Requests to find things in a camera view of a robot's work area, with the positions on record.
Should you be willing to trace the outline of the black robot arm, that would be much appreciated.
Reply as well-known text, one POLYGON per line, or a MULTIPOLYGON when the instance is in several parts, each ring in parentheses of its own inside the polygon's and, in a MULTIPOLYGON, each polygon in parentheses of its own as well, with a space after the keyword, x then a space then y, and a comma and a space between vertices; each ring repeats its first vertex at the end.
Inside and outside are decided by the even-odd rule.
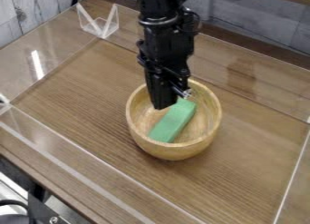
POLYGON ((143 38, 137 42, 138 62, 145 67, 149 96, 162 110, 189 96, 187 58, 194 54, 199 15, 185 7, 187 0, 137 0, 143 38))

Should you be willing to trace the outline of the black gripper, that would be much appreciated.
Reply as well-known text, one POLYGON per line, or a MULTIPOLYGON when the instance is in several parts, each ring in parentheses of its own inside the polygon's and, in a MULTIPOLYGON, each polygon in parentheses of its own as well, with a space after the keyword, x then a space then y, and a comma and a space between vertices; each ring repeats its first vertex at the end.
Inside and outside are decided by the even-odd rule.
POLYGON ((194 54, 197 35, 193 18, 139 21, 145 37, 137 42, 138 61, 145 67, 149 95, 157 110, 190 94, 187 58, 194 54))

